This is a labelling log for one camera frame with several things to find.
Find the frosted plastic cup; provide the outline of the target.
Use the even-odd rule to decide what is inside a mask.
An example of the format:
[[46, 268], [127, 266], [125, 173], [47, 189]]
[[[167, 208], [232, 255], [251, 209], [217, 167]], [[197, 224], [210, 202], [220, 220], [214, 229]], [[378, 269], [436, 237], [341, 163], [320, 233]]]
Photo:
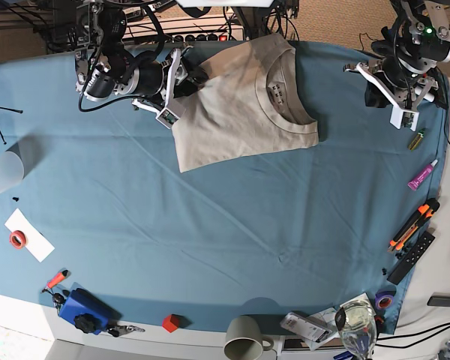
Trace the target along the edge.
[[12, 151], [0, 155], [0, 194], [18, 185], [24, 178], [22, 159]]

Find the white paper sheet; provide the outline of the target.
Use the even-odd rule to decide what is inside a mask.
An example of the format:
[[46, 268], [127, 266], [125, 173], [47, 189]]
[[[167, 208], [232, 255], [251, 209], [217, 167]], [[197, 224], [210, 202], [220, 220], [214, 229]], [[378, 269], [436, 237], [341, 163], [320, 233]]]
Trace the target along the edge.
[[23, 249], [28, 250], [39, 263], [42, 263], [55, 250], [54, 246], [31, 225], [18, 208], [14, 210], [4, 225], [10, 234], [16, 230], [25, 234], [28, 244]]

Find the grey ceramic mug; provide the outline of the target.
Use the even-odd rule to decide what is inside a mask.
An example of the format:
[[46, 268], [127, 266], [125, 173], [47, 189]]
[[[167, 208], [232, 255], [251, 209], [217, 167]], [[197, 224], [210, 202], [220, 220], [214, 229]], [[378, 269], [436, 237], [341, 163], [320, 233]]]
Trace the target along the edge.
[[230, 360], [257, 360], [272, 350], [274, 341], [262, 334], [255, 319], [250, 316], [235, 318], [226, 331], [224, 355]]

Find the purple tube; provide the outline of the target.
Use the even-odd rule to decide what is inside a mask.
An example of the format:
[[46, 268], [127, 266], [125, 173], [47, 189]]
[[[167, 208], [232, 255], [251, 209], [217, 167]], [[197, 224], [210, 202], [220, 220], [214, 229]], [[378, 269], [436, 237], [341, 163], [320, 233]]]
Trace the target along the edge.
[[427, 164], [411, 181], [408, 182], [408, 188], [410, 188], [412, 191], [416, 191], [424, 182], [424, 180], [434, 171], [437, 163], [438, 160], [435, 159]]

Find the black power adapter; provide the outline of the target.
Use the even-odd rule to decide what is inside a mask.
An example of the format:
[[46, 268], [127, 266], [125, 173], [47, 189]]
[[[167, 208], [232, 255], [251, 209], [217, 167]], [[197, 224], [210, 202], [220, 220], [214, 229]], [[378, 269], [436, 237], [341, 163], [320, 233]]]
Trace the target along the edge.
[[450, 294], [434, 293], [427, 301], [427, 306], [450, 308]]

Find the red cube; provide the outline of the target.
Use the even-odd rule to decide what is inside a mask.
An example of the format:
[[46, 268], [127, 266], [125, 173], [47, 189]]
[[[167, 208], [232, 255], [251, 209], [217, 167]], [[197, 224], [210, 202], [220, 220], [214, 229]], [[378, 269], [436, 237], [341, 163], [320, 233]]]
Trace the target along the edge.
[[175, 314], [165, 317], [162, 322], [162, 328], [169, 333], [173, 333], [180, 328], [180, 317]]

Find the beige T-shirt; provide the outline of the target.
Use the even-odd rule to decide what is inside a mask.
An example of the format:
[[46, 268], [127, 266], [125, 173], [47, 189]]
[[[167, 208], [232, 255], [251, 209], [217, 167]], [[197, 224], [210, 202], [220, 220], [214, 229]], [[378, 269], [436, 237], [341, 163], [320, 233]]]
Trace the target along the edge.
[[172, 126], [181, 172], [318, 144], [318, 123], [297, 90], [296, 50], [279, 34], [224, 49], [200, 66], [208, 80], [180, 98], [185, 112]]

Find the blue table cloth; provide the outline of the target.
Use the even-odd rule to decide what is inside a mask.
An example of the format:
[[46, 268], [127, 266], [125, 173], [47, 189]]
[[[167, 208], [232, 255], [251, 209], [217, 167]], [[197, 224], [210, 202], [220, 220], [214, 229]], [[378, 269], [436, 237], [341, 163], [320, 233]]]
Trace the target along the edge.
[[[365, 80], [342, 67], [362, 54], [297, 43], [298, 93], [318, 120], [313, 148], [180, 172], [173, 136], [122, 101], [78, 110], [72, 55], [0, 64], [0, 155], [20, 149], [25, 178], [0, 194], [0, 294], [49, 305], [45, 283], [67, 269], [126, 321], [224, 331], [256, 314], [269, 332], [290, 311], [315, 313], [386, 285], [389, 241], [437, 193], [442, 109], [424, 102], [427, 132], [396, 129], [364, 105]], [[9, 242], [19, 209], [55, 248], [38, 262]]]

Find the yellow green battery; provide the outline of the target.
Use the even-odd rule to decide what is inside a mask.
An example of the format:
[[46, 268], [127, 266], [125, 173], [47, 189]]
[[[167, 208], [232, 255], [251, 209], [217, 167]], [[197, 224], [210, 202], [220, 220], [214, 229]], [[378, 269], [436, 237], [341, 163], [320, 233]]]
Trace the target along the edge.
[[420, 144], [422, 143], [423, 139], [425, 138], [426, 132], [427, 132], [426, 128], [423, 128], [423, 129], [421, 129], [420, 131], [417, 132], [417, 134], [413, 138], [412, 142], [409, 144], [408, 149], [410, 151], [414, 151], [420, 146]]

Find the orange marker pen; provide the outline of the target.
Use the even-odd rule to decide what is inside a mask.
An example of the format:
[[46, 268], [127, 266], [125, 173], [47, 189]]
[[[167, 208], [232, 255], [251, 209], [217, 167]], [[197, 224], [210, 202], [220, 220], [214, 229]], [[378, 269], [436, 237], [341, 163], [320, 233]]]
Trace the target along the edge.
[[57, 273], [51, 280], [46, 283], [46, 286], [42, 289], [42, 293], [50, 293], [51, 290], [60, 284], [67, 276], [69, 271], [67, 269]]

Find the packaged white device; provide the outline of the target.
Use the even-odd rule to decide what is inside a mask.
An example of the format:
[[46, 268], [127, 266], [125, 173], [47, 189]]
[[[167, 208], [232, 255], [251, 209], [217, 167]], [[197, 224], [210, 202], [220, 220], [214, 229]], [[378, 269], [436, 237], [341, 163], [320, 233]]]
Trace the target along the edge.
[[318, 344], [330, 338], [335, 333], [334, 328], [329, 326], [321, 313], [302, 316], [295, 312], [289, 312], [280, 321], [280, 327], [301, 338]]

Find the black remote control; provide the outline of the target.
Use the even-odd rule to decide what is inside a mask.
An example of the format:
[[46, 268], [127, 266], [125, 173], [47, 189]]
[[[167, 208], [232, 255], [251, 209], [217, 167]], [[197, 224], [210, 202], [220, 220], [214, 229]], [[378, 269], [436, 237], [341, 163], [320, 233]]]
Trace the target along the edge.
[[423, 257], [425, 251], [431, 246], [434, 240], [434, 235], [428, 231], [423, 232], [411, 249], [393, 268], [387, 277], [387, 281], [391, 284], [398, 285], [410, 273], [416, 263]]

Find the purple tape roll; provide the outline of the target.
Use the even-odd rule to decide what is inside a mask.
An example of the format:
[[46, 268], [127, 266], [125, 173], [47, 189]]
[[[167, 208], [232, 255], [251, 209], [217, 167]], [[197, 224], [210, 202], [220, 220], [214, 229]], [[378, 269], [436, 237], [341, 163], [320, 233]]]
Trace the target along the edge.
[[394, 301], [396, 291], [393, 289], [381, 289], [375, 295], [375, 308], [384, 310], [389, 308]]

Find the key bunch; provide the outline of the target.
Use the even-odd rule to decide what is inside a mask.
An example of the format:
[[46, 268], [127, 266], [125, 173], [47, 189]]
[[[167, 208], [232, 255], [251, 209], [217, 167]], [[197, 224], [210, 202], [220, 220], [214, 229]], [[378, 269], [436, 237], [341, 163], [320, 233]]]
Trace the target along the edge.
[[106, 331], [114, 338], [119, 338], [132, 332], [145, 332], [146, 330], [135, 325], [108, 325]]

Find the red tape roll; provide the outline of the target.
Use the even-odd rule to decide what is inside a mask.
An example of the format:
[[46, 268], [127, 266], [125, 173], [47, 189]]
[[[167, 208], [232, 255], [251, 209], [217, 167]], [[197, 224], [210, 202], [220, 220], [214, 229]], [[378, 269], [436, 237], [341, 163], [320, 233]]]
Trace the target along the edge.
[[17, 250], [25, 248], [28, 244], [26, 235], [20, 230], [13, 231], [10, 234], [9, 242]]

